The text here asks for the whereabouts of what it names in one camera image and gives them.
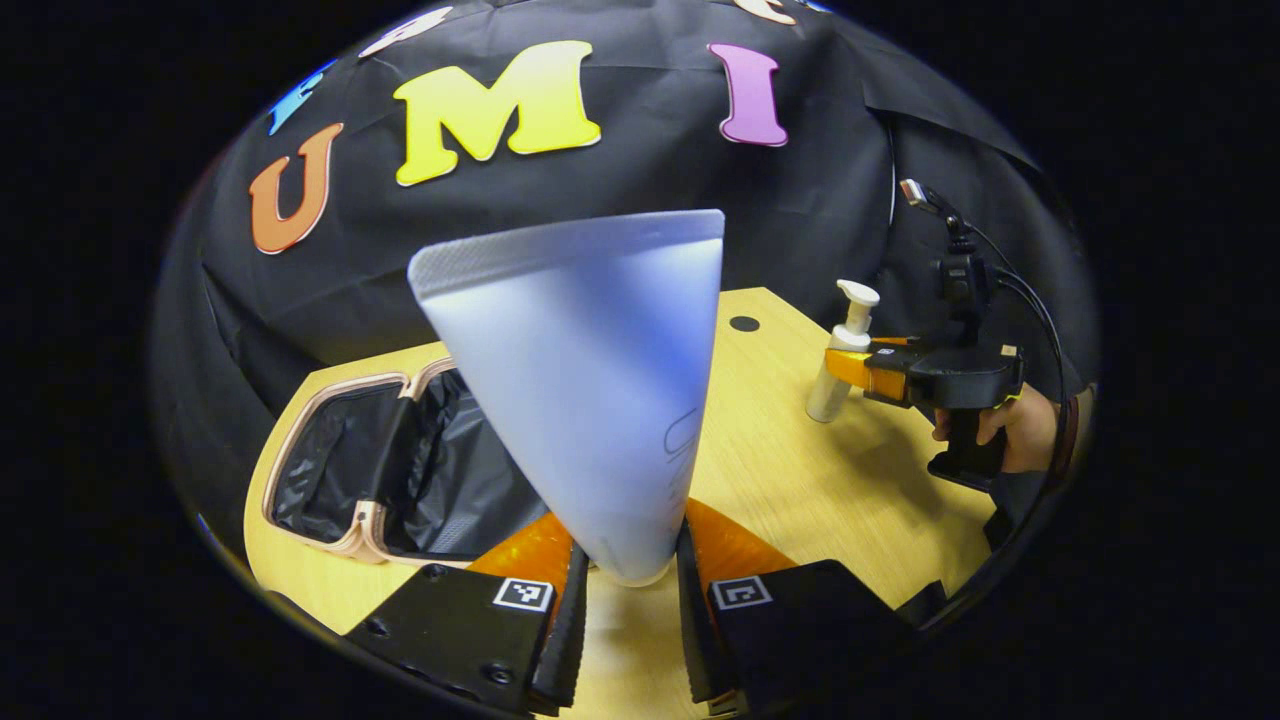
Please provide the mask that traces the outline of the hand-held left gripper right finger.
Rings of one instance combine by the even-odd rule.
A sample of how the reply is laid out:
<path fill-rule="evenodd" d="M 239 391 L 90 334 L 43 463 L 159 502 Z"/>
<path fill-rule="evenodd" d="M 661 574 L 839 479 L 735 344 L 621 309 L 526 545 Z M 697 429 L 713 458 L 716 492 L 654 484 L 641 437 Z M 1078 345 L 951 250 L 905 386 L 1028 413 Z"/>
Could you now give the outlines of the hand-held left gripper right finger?
<path fill-rule="evenodd" d="M 691 697 L 716 716 L 831 716 L 916 637 L 841 562 L 796 562 L 698 500 L 676 562 Z"/>

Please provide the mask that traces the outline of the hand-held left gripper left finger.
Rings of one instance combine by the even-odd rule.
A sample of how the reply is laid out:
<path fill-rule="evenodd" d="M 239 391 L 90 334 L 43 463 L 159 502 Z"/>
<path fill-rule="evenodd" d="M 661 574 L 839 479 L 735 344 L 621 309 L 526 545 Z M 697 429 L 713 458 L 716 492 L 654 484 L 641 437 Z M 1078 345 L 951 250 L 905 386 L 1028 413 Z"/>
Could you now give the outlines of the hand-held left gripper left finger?
<path fill-rule="evenodd" d="M 572 706 L 588 556 L 547 514 L 466 568 L 421 566 L 347 639 L 428 685 L 516 717 Z"/>

